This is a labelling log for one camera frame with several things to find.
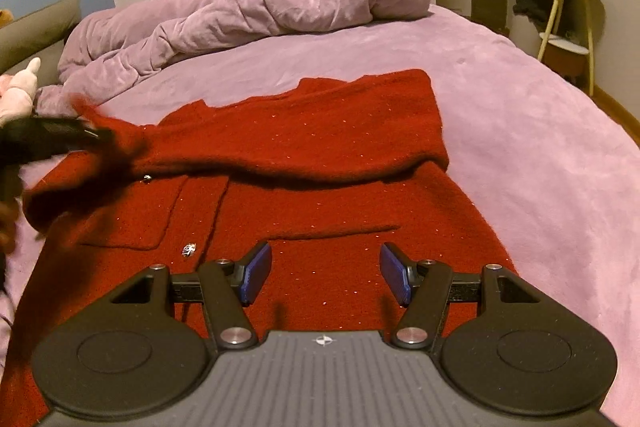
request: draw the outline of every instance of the red fabric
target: red fabric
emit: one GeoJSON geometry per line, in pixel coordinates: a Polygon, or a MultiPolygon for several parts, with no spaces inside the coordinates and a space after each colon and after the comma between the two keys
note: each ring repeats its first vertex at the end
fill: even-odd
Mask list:
{"type": "MultiPolygon", "coordinates": [[[[513,269],[446,175],[423,71],[305,79],[230,107],[193,103],[144,128],[79,109],[118,139],[107,154],[69,156],[25,194],[28,219],[49,232],[15,319],[2,427],[31,427],[46,412],[28,363],[43,336],[152,263],[187,272],[269,240],[271,275],[247,310],[260,334],[393,328],[402,310],[379,274],[384,241],[458,271],[513,269]],[[185,259],[186,243],[196,254],[185,259]]],[[[199,309],[186,315],[204,334],[199,309]]],[[[469,314],[453,307],[450,317],[469,314]]]]}

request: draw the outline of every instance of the crumpled duvet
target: crumpled duvet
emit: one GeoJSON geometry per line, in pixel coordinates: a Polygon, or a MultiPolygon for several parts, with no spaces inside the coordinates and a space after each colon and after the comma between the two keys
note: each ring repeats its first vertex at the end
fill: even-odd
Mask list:
{"type": "Polygon", "coordinates": [[[61,84],[40,89],[36,112],[73,116],[73,95],[100,105],[185,58],[264,37],[331,32],[373,20],[415,20],[428,14],[430,4],[431,0],[149,0],[105,10],[76,27],[58,66],[61,84]]]}

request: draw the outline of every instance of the wooden floor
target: wooden floor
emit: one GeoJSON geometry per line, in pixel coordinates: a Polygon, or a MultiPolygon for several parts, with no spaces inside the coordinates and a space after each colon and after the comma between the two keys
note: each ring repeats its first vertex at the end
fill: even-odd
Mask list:
{"type": "Polygon", "coordinates": [[[620,124],[627,134],[640,147],[640,122],[622,107],[616,100],[611,98],[598,86],[593,91],[593,102],[606,113],[611,120],[620,124]]]}

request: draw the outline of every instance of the pink stuffed animal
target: pink stuffed animal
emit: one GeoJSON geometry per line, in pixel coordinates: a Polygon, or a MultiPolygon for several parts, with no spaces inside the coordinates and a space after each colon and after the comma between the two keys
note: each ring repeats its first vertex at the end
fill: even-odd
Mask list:
{"type": "Polygon", "coordinates": [[[34,58],[25,70],[0,76],[0,126],[8,120],[29,116],[38,89],[40,59],[34,58]]]}

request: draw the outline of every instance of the bed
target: bed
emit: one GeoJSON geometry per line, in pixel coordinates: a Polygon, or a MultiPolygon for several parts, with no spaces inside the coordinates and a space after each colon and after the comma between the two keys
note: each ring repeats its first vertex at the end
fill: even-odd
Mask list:
{"type": "MultiPolygon", "coordinates": [[[[351,81],[412,68],[431,77],[449,176],[521,277],[607,335],[619,368],[603,411],[623,427],[640,425],[640,150],[584,93],[507,38],[429,6],[418,20],[282,34],[172,60],[100,110],[155,124],[200,99],[223,106],[285,92],[304,77],[351,81]]],[[[59,161],[26,166],[25,184],[59,161]]],[[[9,261],[14,301],[44,242],[24,218],[19,233],[9,261]]]]}

